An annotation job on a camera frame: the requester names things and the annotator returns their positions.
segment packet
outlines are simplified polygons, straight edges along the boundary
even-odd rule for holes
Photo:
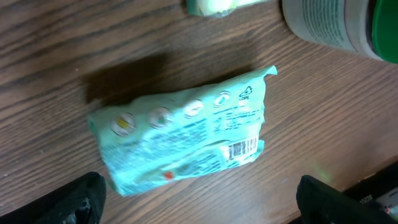
[[[277,75],[275,66],[90,115],[112,188],[135,195],[256,160],[267,74]]]

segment wooden surface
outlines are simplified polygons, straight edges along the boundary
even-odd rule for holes
[[[264,154],[131,198],[102,223],[286,223],[300,177],[346,189],[398,154],[398,66],[300,40],[278,2],[223,19],[181,0],[0,1],[0,215],[89,172],[86,116],[268,65]]]

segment white circle icon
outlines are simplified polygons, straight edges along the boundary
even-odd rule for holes
[[[164,128],[172,122],[172,115],[167,108],[156,108],[149,115],[149,123],[154,128]]]
[[[198,115],[203,109],[205,105],[200,100],[192,100],[185,106],[184,112],[186,118],[193,118]]]
[[[222,91],[221,93],[219,93],[216,100],[214,101],[214,106],[215,107],[223,106],[229,101],[230,98],[231,95],[229,94],[228,91]]]
[[[134,117],[130,113],[123,113],[112,122],[112,130],[119,136],[126,137],[136,129]]]

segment barcode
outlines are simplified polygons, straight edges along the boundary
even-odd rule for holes
[[[236,157],[249,156],[257,151],[258,136],[228,146],[229,157],[232,161]]]

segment white barcode label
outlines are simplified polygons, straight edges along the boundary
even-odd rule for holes
[[[250,156],[257,151],[259,137],[245,139],[225,148],[224,155],[228,161]]]

